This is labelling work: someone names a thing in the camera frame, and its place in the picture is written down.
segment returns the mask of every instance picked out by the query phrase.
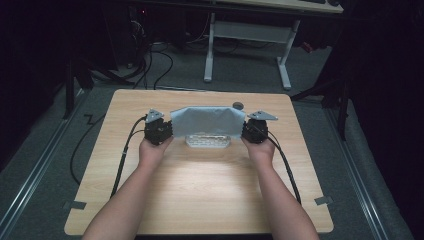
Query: hand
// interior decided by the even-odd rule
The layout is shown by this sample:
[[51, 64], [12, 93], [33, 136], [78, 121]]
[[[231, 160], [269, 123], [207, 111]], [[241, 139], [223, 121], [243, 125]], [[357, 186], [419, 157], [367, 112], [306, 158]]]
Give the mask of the hand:
[[255, 164], [256, 168], [262, 165], [272, 166], [272, 159], [274, 158], [275, 146], [266, 139], [260, 144], [250, 143], [245, 138], [241, 138], [244, 145], [246, 145], [249, 152], [249, 157]]
[[168, 148], [173, 139], [173, 137], [170, 137], [158, 146], [153, 145], [147, 139], [143, 139], [139, 147], [138, 167], [155, 170], [162, 161], [165, 150]]

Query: metal desk leg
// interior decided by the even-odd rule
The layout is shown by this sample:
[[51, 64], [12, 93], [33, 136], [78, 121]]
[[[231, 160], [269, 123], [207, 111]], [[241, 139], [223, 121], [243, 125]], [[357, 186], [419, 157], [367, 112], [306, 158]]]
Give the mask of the metal desk leg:
[[208, 48], [208, 55], [206, 56], [205, 77], [203, 78], [205, 82], [212, 81], [214, 34], [215, 34], [215, 13], [211, 13], [211, 24], [209, 29], [209, 48]]
[[283, 88], [285, 90], [291, 89], [290, 79], [289, 79], [289, 75], [287, 74], [287, 69], [286, 69], [286, 61], [287, 61], [287, 57], [289, 56], [290, 49], [293, 45], [294, 38], [296, 37], [296, 33], [297, 33], [297, 29], [299, 28], [299, 24], [300, 24], [300, 20], [296, 20], [294, 22], [292, 29], [290, 31], [288, 40], [287, 40], [286, 48], [284, 50], [284, 55], [282, 57], [277, 58], [278, 69], [280, 70], [281, 80], [283, 82]]

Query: light wood tabletop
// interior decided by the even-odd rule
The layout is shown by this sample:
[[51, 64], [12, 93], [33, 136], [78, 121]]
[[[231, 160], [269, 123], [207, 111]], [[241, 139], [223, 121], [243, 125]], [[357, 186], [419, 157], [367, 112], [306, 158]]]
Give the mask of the light wood tabletop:
[[[318, 232], [330, 232], [333, 222], [323, 196], [290, 98], [283, 94], [118, 90], [104, 119], [75, 201], [65, 225], [68, 235], [82, 235], [95, 214], [109, 200], [128, 134], [151, 108], [165, 114], [187, 106], [244, 104], [246, 114], [263, 110], [278, 117], [268, 121], [291, 166], [302, 205]], [[137, 129], [143, 129], [141, 122]], [[129, 145], [120, 185], [138, 163], [138, 145]], [[292, 191], [283, 160], [275, 153], [274, 167]], [[176, 138], [168, 147], [149, 193], [138, 234], [254, 234], [268, 233], [257, 175], [240, 139], [224, 149], [190, 148]]]
[[275, 7], [300, 11], [322, 12], [322, 13], [342, 13], [343, 8], [331, 6], [325, 3], [313, 3], [301, 0], [216, 0], [216, 2], [248, 4], [253, 6]]

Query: desk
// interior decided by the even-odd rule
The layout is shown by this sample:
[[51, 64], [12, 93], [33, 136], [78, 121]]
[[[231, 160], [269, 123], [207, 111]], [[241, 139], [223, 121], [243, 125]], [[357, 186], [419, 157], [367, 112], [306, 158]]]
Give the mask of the desk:
[[[333, 223], [290, 98], [282, 94], [141, 91], [115, 92], [75, 201], [84, 210], [71, 209], [65, 225], [69, 235], [82, 235], [92, 218], [109, 200], [123, 147], [134, 122], [154, 108], [169, 113], [186, 106], [232, 106], [242, 102], [246, 113], [263, 110], [279, 118], [269, 130], [279, 140], [293, 171], [303, 207], [318, 232], [330, 232]], [[138, 163], [138, 144], [129, 146], [120, 184]], [[292, 191], [281, 156], [274, 167]], [[236, 234], [268, 233], [260, 189], [245, 146], [232, 139], [225, 149], [189, 148], [174, 139], [154, 176], [139, 234]]]
[[[215, 0], [216, 2], [246, 4], [260, 7], [283, 8], [296, 11], [313, 11], [322, 13], [342, 13], [343, 8], [328, 4], [310, 3], [299, 0]], [[291, 89], [290, 79], [287, 74], [286, 61], [299, 28], [300, 20], [295, 20], [291, 28], [273, 27], [255, 24], [215, 21], [215, 14], [211, 14], [209, 27], [209, 46], [205, 64], [205, 82], [212, 81], [213, 72], [213, 42], [215, 37], [265, 41], [285, 44], [281, 57], [277, 58], [281, 81], [285, 90]]]

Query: person's arm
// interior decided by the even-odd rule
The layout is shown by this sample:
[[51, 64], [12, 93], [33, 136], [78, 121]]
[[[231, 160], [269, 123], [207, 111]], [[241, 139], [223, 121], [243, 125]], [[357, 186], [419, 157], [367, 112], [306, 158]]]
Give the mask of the person's arm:
[[275, 240], [319, 239], [308, 214], [274, 170], [272, 159], [275, 146], [269, 140], [261, 144], [249, 143], [244, 138], [242, 140], [258, 173], [259, 186], [273, 238]]
[[97, 213], [82, 239], [134, 239], [141, 223], [152, 176], [171, 141], [172, 137], [155, 146], [143, 139], [137, 168]]

